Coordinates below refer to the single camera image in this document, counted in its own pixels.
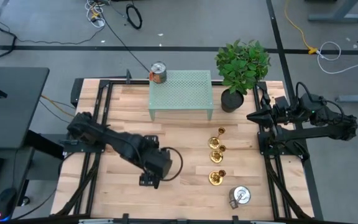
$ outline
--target table leg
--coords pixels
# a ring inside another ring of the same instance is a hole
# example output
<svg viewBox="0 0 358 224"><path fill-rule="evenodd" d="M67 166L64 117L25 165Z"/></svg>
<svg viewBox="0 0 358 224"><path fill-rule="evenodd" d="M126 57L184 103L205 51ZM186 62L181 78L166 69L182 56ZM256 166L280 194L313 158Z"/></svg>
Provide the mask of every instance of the table leg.
<svg viewBox="0 0 358 224"><path fill-rule="evenodd" d="M154 119L155 119L155 110L149 110L149 114L150 114L150 118L152 119L152 121L154 121Z"/></svg>
<svg viewBox="0 0 358 224"><path fill-rule="evenodd" d="M210 121L211 119L212 119L212 112L213 112L214 110L213 109L211 109L211 110L206 110L206 112L207 112L207 114L208 114L208 121Z"/></svg>

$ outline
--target white cable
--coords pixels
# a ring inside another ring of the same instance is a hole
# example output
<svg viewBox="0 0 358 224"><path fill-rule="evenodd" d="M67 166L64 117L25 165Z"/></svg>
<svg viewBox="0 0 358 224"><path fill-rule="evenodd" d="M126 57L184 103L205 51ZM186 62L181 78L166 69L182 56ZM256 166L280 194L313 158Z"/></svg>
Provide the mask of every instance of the white cable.
<svg viewBox="0 0 358 224"><path fill-rule="evenodd" d="M86 0L86 3L85 3L86 18L94 27L102 28L106 24L106 21L103 18L97 17L96 21L94 21L94 22L92 22L91 18L94 15L92 10L94 10L98 14L103 13L103 9L101 7L104 6L105 4L97 4L95 6L94 6L94 4L95 4L94 1Z"/></svg>
<svg viewBox="0 0 358 224"><path fill-rule="evenodd" d="M338 54L338 56L337 56L336 58L327 58L327 57L325 57L325 56L321 53L321 51L323 51L324 45L326 45L326 44L333 44L333 45L335 45L335 46L337 47L337 49L339 50L339 54ZM320 47L320 50L317 51L317 63L318 63L318 66L320 66L321 70L322 70L323 72L327 73L327 74L338 74L338 73L342 73L342 72L348 71L348 70L350 70L350 69L352 69L352 68L358 67L358 65L353 65L353 66L351 66L351 67L349 67L349 68L345 68L344 70L337 71L337 72L327 72L326 70L324 70L323 67L322 67L321 64L320 64L320 58L325 59L325 60L327 60L327 61L335 61L335 60L337 60L337 59L340 58L341 52L342 52L341 47L340 47L337 43L332 42L332 41L327 41L327 42L323 43L323 44L321 45L321 47Z"/></svg>

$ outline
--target wooden tabletop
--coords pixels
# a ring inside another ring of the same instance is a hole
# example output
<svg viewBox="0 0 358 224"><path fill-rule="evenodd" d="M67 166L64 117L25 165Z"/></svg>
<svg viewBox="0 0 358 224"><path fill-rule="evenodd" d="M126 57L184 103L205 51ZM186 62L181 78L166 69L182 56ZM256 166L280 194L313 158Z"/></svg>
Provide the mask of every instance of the wooden tabletop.
<svg viewBox="0 0 358 224"><path fill-rule="evenodd" d="M98 83L98 79L84 80L77 112L93 111ZM285 95L282 82L267 81L267 87L271 98ZM211 121L206 119L205 110L173 110L156 112L152 122L148 110L148 85L114 85L108 113L110 128L119 132L158 135L160 147L174 147L181 152L184 166L178 178L161 182L157 190L141 187L139 175L142 171L121 159L108 146L101 156L91 216L121 218L123 213L129 213L130 218L231 220L233 215L238 215L240 220L273 220L264 158L257 142L259 128L246 118L255 111L254 96L249 91L238 110L225 113L220 102L225 89L225 86L213 86ZM209 159L211 150L207 141L217 135L219 127L226 129L219 138L227 151L223 161L215 164ZM76 153L64 162L51 213L59 211L76 190L83 158L83 153ZM171 158L173 165L168 177L175 174L180 165L175 153L171 153ZM313 216L300 159L282 156L282 166L288 191L304 212ZM221 185L213 186L208 174L220 169L226 171L226 176ZM233 210L229 205L229 191L238 185L250 190L251 200ZM284 216L277 189L276 193L280 214ZM83 212L86 198L87 194L83 197Z"/></svg>

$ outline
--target gray floor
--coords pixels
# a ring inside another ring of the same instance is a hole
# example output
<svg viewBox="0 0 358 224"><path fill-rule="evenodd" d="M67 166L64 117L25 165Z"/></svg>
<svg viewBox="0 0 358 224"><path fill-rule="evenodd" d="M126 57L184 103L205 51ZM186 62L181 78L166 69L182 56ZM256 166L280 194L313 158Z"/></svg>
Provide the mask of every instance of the gray floor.
<svg viewBox="0 0 358 224"><path fill-rule="evenodd" d="M286 49L304 49L301 37L284 18L284 0L274 0L278 26ZM309 13L328 12L338 8L337 3L290 2L288 14L305 32L313 47L325 41L335 41L343 49L358 50L358 24L325 24L308 22ZM90 37L96 29L85 18L84 2L10 0L0 21L8 25L21 39L58 40L77 42ZM127 2L114 2L124 12ZM257 39L266 48L276 48L272 26L265 1L258 0L142 0L136 1L142 13L144 26L134 30L111 8L105 7L106 19L128 46L223 46L226 42ZM358 13L358 5L352 10ZM10 39L1 35L0 45ZM43 45L18 43L19 45ZM108 29L103 30L85 46L120 46ZM156 60L167 63L172 70L208 69L213 78L219 78L213 52L134 52L149 66ZM267 80L283 80L277 54L272 54L272 67ZM338 95L358 94L358 68L342 74L323 73L315 55L288 55L288 66L293 84L302 81L312 93L333 100ZM332 63L323 62L329 71L342 70L358 63L358 56L342 56ZM0 66L48 67L50 76L44 94L54 100L69 102L71 86L77 77L123 75L130 69L133 77L147 76L144 69L127 52L100 51L31 51L18 50L0 59ZM347 114L358 117L358 104L341 106ZM59 113L62 118L70 118ZM37 108L32 130L51 134L65 133L66 124L59 121L42 106ZM358 223L358 130L357 137L349 142L330 139L308 141L324 219ZM20 215L34 208L55 188L56 182L31 183L28 195L33 198L27 208L16 210ZM48 201L32 217L47 216L52 201Z"/></svg>

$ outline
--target round metal object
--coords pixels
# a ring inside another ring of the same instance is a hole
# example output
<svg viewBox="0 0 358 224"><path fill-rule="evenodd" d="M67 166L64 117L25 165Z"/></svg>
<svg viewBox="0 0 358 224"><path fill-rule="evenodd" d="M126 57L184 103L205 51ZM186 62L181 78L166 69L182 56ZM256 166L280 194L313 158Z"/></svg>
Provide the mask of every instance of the round metal object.
<svg viewBox="0 0 358 224"><path fill-rule="evenodd" d="M219 150L220 150L221 152L226 151L226 146L224 146L224 145L219 146Z"/></svg>
<svg viewBox="0 0 358 224"><path fill-rule="evenodd" d="M220 145L220 140L217 137L212 137L208 140L208 146L211 149L217 149Z"/></svg>
<svg viewBox="0 0 358 224"><path fill-rule="evenodd" d="M219 175L219 171L212 171L209 174L208 179L213 185L219 185L223 181L223 177Z"/></svg>
<svg viewBox="0 0 358 224"><path fill-rule="evenodd" d="M239 204L244 205L251 199L251 192L247 187L234 187L229 192L230 206L235 209Z"/></svg>
<svg viewBox="0 0 358 224"><path fill-rule="evenodd" d="M223 153L219 150L213 150L209 154L209 158L212 160L212 162L220 163L223 160Z"/></svg>
<svg viewBox="0 0 358 224"><path fill-rule="evenodd" d="M219 128L218 132L219 132L219 134L224 134L226 132L226 130L224 128Z"/></svg>
<svg viewBox="0 0 358 224"><path fill-rule="evenodd" d="M167 66L163 62L158 61L152 64L150 80L153 80L155 83L167 81Z"/></svg>
<svg viewBox="0 0 358 224"><path fill-rule="evenodd" d="M226 175L226 171L219 170L218 174L219 174L219 176L224 177Z"/></svg>

